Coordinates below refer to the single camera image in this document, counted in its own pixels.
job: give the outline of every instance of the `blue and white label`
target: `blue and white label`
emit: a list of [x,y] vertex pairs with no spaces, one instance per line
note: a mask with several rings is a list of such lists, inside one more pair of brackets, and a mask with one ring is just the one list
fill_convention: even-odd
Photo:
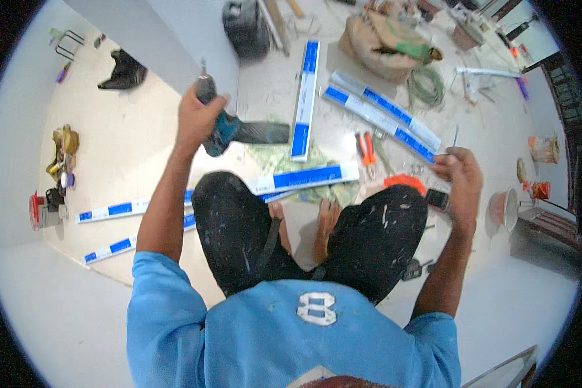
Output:
[[380,94],[370,86],[354,79],[352,76],[340,71],[332,73],[331,79],[333,83],[341,86],[342,89],[349,91],[351,94],[361,96],[372,105],[380,108],[383,112],[388,113],[388,115],[396,119],[398,123],[402,124],[405,128],[409,129],[412,134],[422,140],[430,151],[437,152],[440,149],[442,140],[418,119],[411,117],[409,113],[388,97]]
[[317,88],[319,47],[319,41],[309,40],[306,44],[302,79],[300,80],[300,97],[297,101],[297,113],[291,142],[291,160],[294,161],[306,161],[308,158],[310,126],[315,106],[315,89]]
[[316,73],[318,59],[319,59],[319,41],[309,40],[306,43],[306,52],[304,54],[304,66],[302,68],[302,72]]
[[[192,206],[193,193],[194,190],[186,190],[183,206]],[[151,202],[151,198],[139,198],[123,204],[89,210],[87,212],[79,213],[76,217],[76,223],[102,221],[119,217],[128,217],[130,215],[144,214],[149,206],[149,202]]]
[[435,153],[424,145],[417,137],[408,132],[408,130],[400,127],[394,118],[383,112],[381,109],[374,107],[360,97],[334,85],[328,86],[323,97],[344,107],[348,111],[357,114],[378,128],[385,130],[399,142],[408,146],[427,163],[434,163],[433,157],[435,156]]
[[283,190],[314,188],[340,182],[357,181],[358,179],[360,179],[358,164],[350,162],[336,166],[260,176],[248,183],[248,188],[253,194],[260,196]]
[[[186,214],[183,217],[183,230],[191,230],[196,227],[196,221],[194,220],[194,214]],[[96,261],[108,259],[117,254],[128,252],[136,249],[136,236],[131,236],[124,238],[123,240],[117,241],[114,244],[104,246],[89,254],[85,254],[81,260],[83,265],[89,265]]]
[[395,119],[400,120],[406,126],[410,126],[411,124],[411,117],[408,114],[405,114],[401,109],[397,108],[394,104],[388,101],[386,98],[377,94],[375,91],[366,88],[364,89],[363,93],[364,98],[368,101],[372,102],[374,105],[378,105],[384,108],[387,112],[392,114]]

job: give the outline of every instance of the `white bucket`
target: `white bucket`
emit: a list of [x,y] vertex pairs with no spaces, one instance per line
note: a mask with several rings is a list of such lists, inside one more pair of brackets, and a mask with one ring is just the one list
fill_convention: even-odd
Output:
[[518,221],[518,192],[514,188],[497,192],[490,200],[490,217],[498,226],[504,225],[507,232],[511,233]]

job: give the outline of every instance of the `wire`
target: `wire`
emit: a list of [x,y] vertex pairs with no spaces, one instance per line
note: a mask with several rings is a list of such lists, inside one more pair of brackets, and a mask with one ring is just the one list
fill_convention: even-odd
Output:
[[444,100],[442,76],[429,66],[415,68],[408,78],[408,92],[410,94],[410,113],[412,114],[417,98],[430,107],[438,106]]

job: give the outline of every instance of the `pliers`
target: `pliers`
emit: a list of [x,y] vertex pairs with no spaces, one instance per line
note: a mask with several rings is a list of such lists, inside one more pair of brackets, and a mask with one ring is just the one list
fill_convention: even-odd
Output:
[[371,135],[368,132],[364,133],[364,136],[356,134],[356,139],[358,142],[358,149],[362,155],[362,164],[367,168],[369,173],[369,178],[375,180],[375,154],[373,154],[373,142],[371,140]]

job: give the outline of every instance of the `orange bucket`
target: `orange bucket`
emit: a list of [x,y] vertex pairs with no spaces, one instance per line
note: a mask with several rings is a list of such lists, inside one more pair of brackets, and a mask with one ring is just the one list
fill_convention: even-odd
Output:
[[533,198],[550,199],[550,182],[533,183]]

